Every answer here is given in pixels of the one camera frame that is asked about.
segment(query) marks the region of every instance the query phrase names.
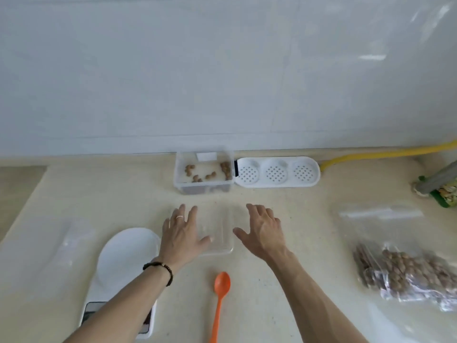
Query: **kitchen scale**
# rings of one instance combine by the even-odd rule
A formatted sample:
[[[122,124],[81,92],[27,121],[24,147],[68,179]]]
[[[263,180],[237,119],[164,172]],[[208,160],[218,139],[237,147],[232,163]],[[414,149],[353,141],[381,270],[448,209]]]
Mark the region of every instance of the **kitchen scale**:
[[[113,236],[98,257],[97,269],[90,282],[79,325],[139,276],[143,265],[155,258],[159,249],[159,236],[142,227],[126,229]],[[156,305],[157,302],[145,318],[137,338],[151,336]]]

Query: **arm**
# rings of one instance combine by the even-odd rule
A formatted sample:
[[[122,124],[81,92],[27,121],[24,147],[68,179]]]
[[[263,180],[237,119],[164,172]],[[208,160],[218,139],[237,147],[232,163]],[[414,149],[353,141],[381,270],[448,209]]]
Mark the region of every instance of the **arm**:
[[[197,207],[192,207],[187,222],[186,207],[175,209],[163,224],[159,256],[154,261],[168,265],[176,274],[186,263],[205,251],[211,239],[197,238]],[[169,272],[161,266],[148,267],[127,284],[64,343],[130,343],[155,301],[169,281]]]
[[[305,272],[284,240],[281,222],[264,206],[246,205],[250,233],[233,232],[246,248],[272,269],[292,308],[295,321],[307,343],[367,343],[363,335]]]

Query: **countertop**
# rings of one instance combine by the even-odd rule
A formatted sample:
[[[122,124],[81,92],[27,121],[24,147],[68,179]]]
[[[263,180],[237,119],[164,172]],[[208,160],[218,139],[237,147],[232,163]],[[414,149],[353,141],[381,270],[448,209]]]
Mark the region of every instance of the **countertop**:
[[[351,251],[330,214],[332,207],[342,202],[408,201],[424,212],[431,226],[417,231],[416,237],[427,241],[431,248],[456,250],[456,211],[443,209],[410,190],[410,183],[424,174],[416,160],[338,164],[323,173],[320,182],[311,188],[233,186],[228,193],[194,196],[184,196],[174,189],[173,167],[173,155],[61,161],[48,167],[2,247],[30,236],[32,241],[23,255],[30,256],[28,264],[32,264],[34,255],[49,248],[50,241],[59,234],[59,224],[46,222],[59,219],[77,219],[82,226],[81,239],[78,244],[68,245],[67,259],[59,266],[63,270],[61,279],[58,285],[49,287],[54,292],[43,295],[36,288],[31,291],[37,281],[31,276],[15,294],[0,299],[2,341],[61,342],[76,329],[98,254],[117,232],[144,226],[160,236],[163,220],[180,203],[187,207],[230,206],[236,213],[234,226],[248,230],[248,202],[274,210],[283,222],[289,248],[370,342],[435,343],[457,339],[457,314],[443,313],[427,304],[386,301],[364,288],[357,278]],[[220,271],[227,271],[232,280],[221,312],[220,342],[301,342],[273,273],[237,240],[230,255],[198,258],[176,275],[173,285],[158,300],[149,341],[208,341],[217,302],[213,282]]]

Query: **white tile wall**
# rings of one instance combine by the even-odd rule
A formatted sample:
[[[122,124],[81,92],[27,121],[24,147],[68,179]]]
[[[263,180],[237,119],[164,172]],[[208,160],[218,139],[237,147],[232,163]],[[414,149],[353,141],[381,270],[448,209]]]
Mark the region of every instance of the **white tile wall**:
[[[0,156],[416,145],[457,126],[451,0],[1,0]]]

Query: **yellow hose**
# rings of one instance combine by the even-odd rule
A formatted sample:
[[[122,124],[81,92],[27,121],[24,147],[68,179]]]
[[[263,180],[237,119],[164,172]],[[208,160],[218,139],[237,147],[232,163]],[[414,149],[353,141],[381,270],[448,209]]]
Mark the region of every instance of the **yellow hose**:
[[[438,145],[432,145],[430,147],[419,147],[419,148],[410,148],[402,150],[394,150],[391,152],[376,152],[376,153],[359,153],[359,154],[349,154],[343,155],[332,160],[324,161],[320,164],[320,171],[324,172],[327,167],[330,167],[339,162],[351,161],[351,160],[363,160],[363,159],[382,159],[382,158],[396,158],[399,156],[411,156],[411,155],[422,155],[429,153],[441,152],[443,150],[449,150],[457,148],[457,140],[443,143]]]

